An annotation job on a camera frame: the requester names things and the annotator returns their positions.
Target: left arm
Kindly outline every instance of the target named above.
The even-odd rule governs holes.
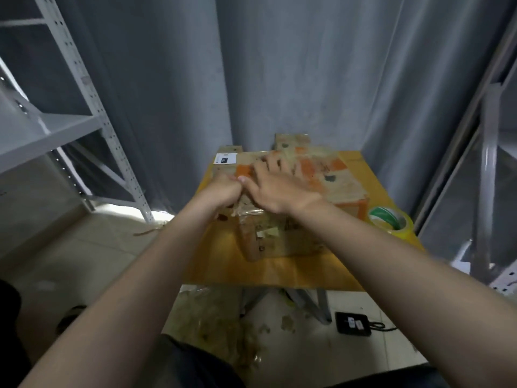
[[[20,387],[128,387],[169,315],[183,272],[220,207],[241,185],[217,176],[43,355]]]

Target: left hand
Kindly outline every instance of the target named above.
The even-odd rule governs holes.
[[[213,209],[235,203],[242,192],[242,184],[234,175],[219,172],[212,181],[199,192],[199,197],[207,201]]]

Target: hand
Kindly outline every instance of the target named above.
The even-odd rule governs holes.
[[[279,165],[279,158],[273,154],[266,156],[265,162],[255,162],[253,167],[258,184],[246,176],[240,176],[239,181],[260,207],[272,213],[293,215],[295,211],[322,199],[303,181],[299,162],[296,162],[294,174],[287,160],[280,159]]]
[[[212,209],[219,209],[235,203],[241,192],[242,185],[234,175],[219,172],[198,196]]]

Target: black cable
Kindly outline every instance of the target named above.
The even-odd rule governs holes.
[[[370,321],[370,329],[372,331],[379,331],[379,332],[391,332],[391,331],[398,330],[397,327],[386,328],[386,325],[384,323],[381,323],[378,321]]]

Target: forearm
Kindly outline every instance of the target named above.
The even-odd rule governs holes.
[[[65,331],[21,386],[131,386],[215,209],[194,198]]]
[[[517,311],[503,297],[327,202],[293,216],[326,243],[450,382],[515,382]]]

